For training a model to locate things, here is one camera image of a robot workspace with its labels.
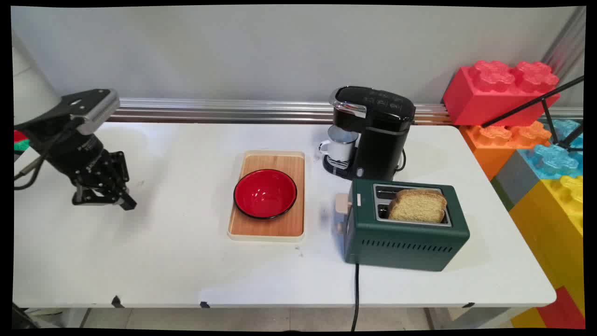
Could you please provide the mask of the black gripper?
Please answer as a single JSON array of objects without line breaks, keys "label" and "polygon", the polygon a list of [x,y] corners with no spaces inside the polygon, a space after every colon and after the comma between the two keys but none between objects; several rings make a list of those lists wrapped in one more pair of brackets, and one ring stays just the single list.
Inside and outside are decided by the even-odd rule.
[{"label": "black gripper", "polygon": [[[73,133],[44,146],[46,160],[66,175],[76,187],[73,205],[119,205],[124,210],[136,208],[126,185],[128,168],[123,152],[109,153],[94,134]],[[107,188],[112,183],[111,191]]]}]

